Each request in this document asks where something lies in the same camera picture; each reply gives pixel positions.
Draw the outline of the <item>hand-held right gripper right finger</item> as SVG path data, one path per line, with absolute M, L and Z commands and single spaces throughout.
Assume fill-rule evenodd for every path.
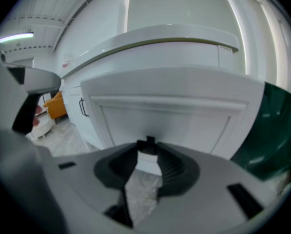
M 165 143 L 157 151 L 163 183 L 138 232 L 253 234 L 270 217 L 274 191 L 233 162 Z

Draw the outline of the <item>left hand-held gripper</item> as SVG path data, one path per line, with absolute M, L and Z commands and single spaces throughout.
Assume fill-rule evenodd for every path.
M 61 79 L 53 72 L 37 68 L 7 66 L 4 69 L 8 75 L 5 82 L 6 87 L 11 89 L 13 93 L 39 93 L 31 94 L 26 98 L 12 126 L 12 130 L 28 134 L 33 129 L 33 121 L 41 97 L 40 93 L 57 90 L 60 87 Z

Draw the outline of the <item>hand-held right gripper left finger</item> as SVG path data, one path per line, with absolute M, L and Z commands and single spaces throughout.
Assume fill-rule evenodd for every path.
M 133 234 L 125 184 L 137 144 L 73 156 L 49 157 L 49 187 L 66 234 Z

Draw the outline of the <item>person's left hand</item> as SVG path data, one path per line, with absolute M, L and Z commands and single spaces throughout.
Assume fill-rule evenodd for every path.
M 33 127 L 36 127 L 39 125 L 40 120 L 38 119 L 38 115 L 40 113 L 42 113 L 42 108 L 38 105 L 36 108 L 34 119 L 33 119 Z

